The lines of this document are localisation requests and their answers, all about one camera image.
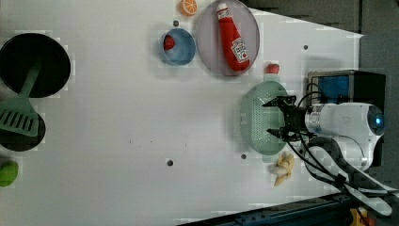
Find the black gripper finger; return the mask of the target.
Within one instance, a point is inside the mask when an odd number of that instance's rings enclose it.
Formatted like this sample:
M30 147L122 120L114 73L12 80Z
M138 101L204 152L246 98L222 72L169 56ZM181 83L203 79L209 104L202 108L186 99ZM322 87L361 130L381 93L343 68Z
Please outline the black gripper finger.
M278 96L269 102L263 104L263 107L271 107L271 106L281 106L285 102L285 96Z
M277 138L285 138L286 137L286 133L285 130L283 128L280 129L268 129L267 132L271 135L273 135L274 137Z

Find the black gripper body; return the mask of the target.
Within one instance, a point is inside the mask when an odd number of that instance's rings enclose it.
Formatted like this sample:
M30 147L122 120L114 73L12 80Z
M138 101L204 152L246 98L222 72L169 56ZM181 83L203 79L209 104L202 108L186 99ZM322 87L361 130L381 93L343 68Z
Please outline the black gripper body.
M299 141L300 136L309 136L311 132L307 129L305 116L308 108L295 105L294 95L283 96L281 112L284 116L285 125L280 129L284 141Z

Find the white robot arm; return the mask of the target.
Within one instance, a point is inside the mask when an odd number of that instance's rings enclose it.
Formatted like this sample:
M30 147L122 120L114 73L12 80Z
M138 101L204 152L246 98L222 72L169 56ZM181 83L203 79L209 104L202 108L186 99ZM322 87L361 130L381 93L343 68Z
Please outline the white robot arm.
M398 190L378 182L366 173L374 161L377 142L383 137L385 119L375 105L365 103L295 103L294 95L278 96L265 103L282 113L284 124L268 132L292 145L302 145L300 157L309 174L329 184L380 216L389 216L385 201Z

